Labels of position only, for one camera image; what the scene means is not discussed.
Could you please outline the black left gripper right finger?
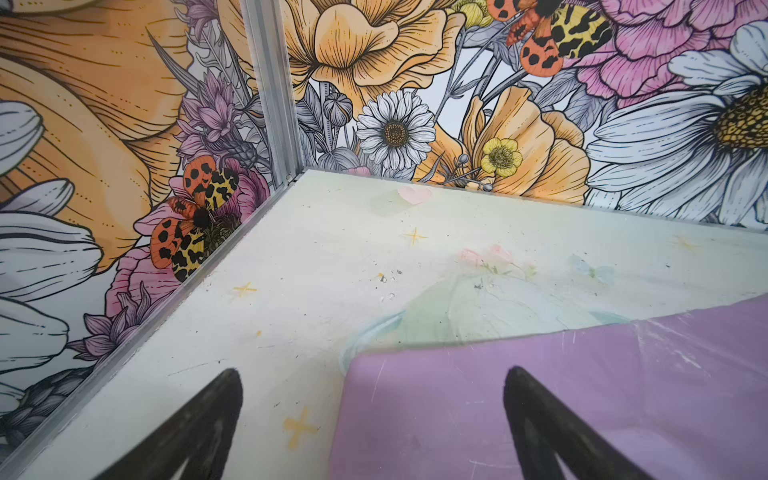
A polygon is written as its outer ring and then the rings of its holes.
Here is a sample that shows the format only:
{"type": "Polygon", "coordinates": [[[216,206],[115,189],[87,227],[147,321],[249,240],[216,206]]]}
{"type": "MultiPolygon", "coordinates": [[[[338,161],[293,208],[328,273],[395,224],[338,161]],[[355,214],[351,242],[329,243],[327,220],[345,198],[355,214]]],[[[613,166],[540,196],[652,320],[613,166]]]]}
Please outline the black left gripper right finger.
{"type": "Polygon", "coordinates": [[[533,375],[511,368],[503,405],[525,479],[563,479],[566,465],[577,479],[648,479],[533,375]]]}

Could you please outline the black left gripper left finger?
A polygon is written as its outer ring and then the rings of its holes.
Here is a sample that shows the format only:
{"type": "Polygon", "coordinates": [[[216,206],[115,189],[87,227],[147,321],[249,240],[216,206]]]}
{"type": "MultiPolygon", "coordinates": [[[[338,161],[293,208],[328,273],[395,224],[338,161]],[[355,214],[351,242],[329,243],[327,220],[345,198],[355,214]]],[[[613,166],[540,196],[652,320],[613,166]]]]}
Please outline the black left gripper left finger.
{"type": "Polygon", "coordinates": [[[223,370],[198,394],[99,479],[220,479],[243,404],[234,368],[223,370]]]}

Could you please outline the purple and pink wrapping paper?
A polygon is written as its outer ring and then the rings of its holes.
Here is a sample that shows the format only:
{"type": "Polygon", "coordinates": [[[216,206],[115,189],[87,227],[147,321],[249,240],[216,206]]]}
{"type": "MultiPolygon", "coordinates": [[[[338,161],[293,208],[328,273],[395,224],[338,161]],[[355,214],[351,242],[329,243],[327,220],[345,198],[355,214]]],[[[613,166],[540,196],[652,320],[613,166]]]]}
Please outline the purple and pink wrapping paper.
{"type": "Polygon", "coordinates": [[[767,300],[363,355],[333,479],[763,479],[767,300]]]}

